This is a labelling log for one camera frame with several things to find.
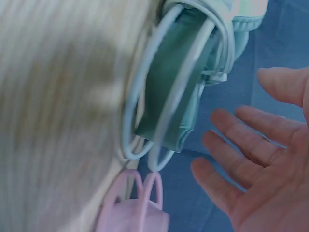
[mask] palm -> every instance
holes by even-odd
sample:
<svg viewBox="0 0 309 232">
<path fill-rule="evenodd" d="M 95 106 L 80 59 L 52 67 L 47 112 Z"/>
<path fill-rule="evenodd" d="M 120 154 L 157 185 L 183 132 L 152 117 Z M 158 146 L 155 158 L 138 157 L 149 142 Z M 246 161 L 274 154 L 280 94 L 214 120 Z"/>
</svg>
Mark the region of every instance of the palm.
<svg viewBox="0 0 309 232">
<path fill-rule="evenodd" d="M 274 98 L 303 107 L 309 95 L 302 89 L 295 93 L 295 85 L 302 86 L 309 75 L 299 77 L 306 70 L 262 71 L 262 87 Z M 251 128 L 260 131 L 277 146 L 256 134 L 224 110 L 215 111 L 211 120 L 223 135 L 242 151 L 241 156 L 215 132 L 209 131 L 203 143 L 226 172 L 238 182 L 245 193 L 223 180 L 211 165 L 198 158 L 192 169 L 198 183 L 209 197 L 229 216 L 239 232 L 307 231 L 309 221 L 309 130 L 307 124 L 280 116 L 241 107 L 236 117 Z"/>
</svg>

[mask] pink handle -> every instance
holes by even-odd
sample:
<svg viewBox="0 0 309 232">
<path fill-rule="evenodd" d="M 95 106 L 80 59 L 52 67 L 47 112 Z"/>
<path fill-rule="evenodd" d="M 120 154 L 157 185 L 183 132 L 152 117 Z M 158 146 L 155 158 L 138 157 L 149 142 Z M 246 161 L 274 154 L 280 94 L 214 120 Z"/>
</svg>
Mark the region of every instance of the pink handle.
<svg viewBox="0 0 309 232">
<path fill-rule="evenodd" d="M 96 232 L 105 231 L 104 229 L 106 227 L 106 221 L 107 221 L 107 219 L 110 215 L 110 212 L 113 209 L 116 198 L 118 197 L 118 194 L 121 191 L 121 188 L 124 184 L 124 181 L 126 181 L 126 179 L 131 175 L 135 177 L 135 181 L 136 181 L 136 185 L 137 185 L 137 189 L 138 189 L 138 196 L 141 196 L 143 186 L 142 186 L 141 176 L 138 173 L 138 171 L 136 171 L 134 169 L 123 170 L 117 176 L 117 178 L 114 180 L 114 183 L 112 184 L 111 188 L 109 189 L 106 196 L 104 197 L 103 208 L 102 208 L 100 215 L 99 215 L 97 228 L 95 230 Z"/>
<path fill-rule="evenodd" d="M 141 197 L 139 198 L 137 223 L 135 224 L 136 228 L 133 230 L 133 232 L 143 232 L 150 194 L 154 183 L 156 183 L 157 207 L 159 210 L 162 210 L 163 208 L 163 185 L 161 175 L 159 173 L 150 173 L 144 181 L 144 188 Z"/>
</svg>

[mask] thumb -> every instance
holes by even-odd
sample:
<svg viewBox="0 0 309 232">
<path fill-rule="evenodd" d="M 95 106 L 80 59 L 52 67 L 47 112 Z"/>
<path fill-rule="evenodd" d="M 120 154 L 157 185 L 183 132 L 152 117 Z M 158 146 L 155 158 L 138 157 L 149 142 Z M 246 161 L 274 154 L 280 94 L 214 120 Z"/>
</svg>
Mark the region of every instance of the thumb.
<svg viewBox="0 0 309 232">
<path fill-rule="evenodd" d="M 259 69 L 257 77 L 262 88 L 274 99 L 302 107 L 309 123 L 309 68 Z"/>
</svg>

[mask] teal fabric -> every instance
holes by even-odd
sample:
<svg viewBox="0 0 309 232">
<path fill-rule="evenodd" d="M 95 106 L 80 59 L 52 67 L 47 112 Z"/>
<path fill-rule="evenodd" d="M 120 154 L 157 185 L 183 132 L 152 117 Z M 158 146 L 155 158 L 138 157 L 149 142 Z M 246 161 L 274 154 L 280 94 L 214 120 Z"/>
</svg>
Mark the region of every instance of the teal fabric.
<svg viewBox="0 0 309 232">
<path fill-rule="evenodd" d="M 222 2 L 228 7 L 231 11 L 234 5 L 235 0 L 222 0 Z"/>
<path fill-rule="evenodd" d="M 184 58 L 198 34 L 206 16 L 197 9 L 185 9 L 164 38 L 146 80 L 145 112 L 135 134 L 152 140 L 166 98 L 175 81 Z M 180 152 L 183 143 L 193 130 L 197 118 L 199 98 L 197 84 L 207 76 L 203 70 L 215 68 L 215 58 L 219 37 L 214 30 L 200 56 L 179 107 L 174 114 L 164 138 L 163 146 Z M 248 40 L 247 33 L 236 34 L 236 55 L 241 55 Z"/>
</svg>

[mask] blue fabric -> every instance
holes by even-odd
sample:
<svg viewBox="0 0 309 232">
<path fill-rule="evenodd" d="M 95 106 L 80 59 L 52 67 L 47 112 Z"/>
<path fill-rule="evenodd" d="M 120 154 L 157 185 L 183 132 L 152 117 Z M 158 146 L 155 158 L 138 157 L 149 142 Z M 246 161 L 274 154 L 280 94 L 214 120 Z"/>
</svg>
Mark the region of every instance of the blue fabric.
<svg viewBox="0 0 309 232">
<path fill-rule="evenodd" d="M 248 45 L 228 81 L 205 88 L 197 125 L 186 141 L 186 150 L 175 154 L 161 171 L 164 209 L 171 215 L 170 232 L 233 231 L 227 216 L 213 205 L 193 179 L 190 163 L 195 157 L 205 156 L 227 178 L 200 142 L 205 131 L 214 129 L 209 116 L 216 108 L 233 112 L 245 104 L 304 121 L 301 109 L 271 99 L 259 86 L 255 72 L 260 67 L 309 66 L 308 22 L 308 0 L 270 0 L 262 25 L 250 33 Z M 149 172 L 146 159 L 142 158 L 139 165 L 143 176 Z"/>
</svg>

